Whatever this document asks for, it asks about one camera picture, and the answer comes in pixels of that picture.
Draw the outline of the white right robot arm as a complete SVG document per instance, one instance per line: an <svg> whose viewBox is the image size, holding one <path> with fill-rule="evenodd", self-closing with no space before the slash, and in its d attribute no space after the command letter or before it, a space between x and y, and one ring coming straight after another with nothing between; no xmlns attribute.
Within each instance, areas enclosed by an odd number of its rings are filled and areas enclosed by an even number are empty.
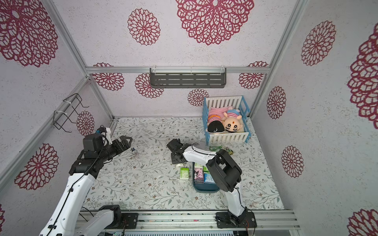
<svg viewBox="0 0 378 236"><path fill-rule="evenodd" d="M248 208L242 198L242 170L226 150L206 151L194 144L182 144L180 139L172 139L166 146L171 151L173 164L194 162L206 166L215 184L225 194L230 217L237 221L246 218Z"/></svg>

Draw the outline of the blue Cinnamoroll tissue pack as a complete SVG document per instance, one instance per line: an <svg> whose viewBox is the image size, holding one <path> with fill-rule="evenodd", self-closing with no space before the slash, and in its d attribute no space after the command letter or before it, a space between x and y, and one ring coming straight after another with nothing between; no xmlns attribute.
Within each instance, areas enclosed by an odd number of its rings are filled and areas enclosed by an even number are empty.
<svg viewBox="0 0 378 236"><path fill-rule="evenodd" d="M210 174L205 173L204 174L204 183L206 183L206 184L215 184L215 181L214 181L213 177Z"/></svg>

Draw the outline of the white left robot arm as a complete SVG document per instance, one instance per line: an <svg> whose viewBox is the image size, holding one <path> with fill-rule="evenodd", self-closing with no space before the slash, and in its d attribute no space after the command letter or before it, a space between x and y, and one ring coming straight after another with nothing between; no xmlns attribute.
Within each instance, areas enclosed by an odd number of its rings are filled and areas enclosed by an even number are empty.
<svg viewBox="0 0 378 236"><path fill-rule="evenodd" d="M76 222L87 194L94 184L104 164L131 147L133 139L120 136L109 141L100 132L87 135L83 139L83 150L69 171L64 193L41 230L42 236L97 236L105 228L116 228L122 224L122 212L118 205L106 205L81 228Z"/></svg>

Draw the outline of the pink Kuromi tissue pack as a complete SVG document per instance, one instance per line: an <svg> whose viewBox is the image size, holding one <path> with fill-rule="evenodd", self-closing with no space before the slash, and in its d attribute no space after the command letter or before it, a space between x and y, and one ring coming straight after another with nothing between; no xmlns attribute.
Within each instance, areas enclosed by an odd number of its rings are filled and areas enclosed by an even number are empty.
<svg viewBox="0 0 378 236"><path fill-rule="evenodd" d="M204 172L202 167L194 168L194 183L204 183Z"/></svg>

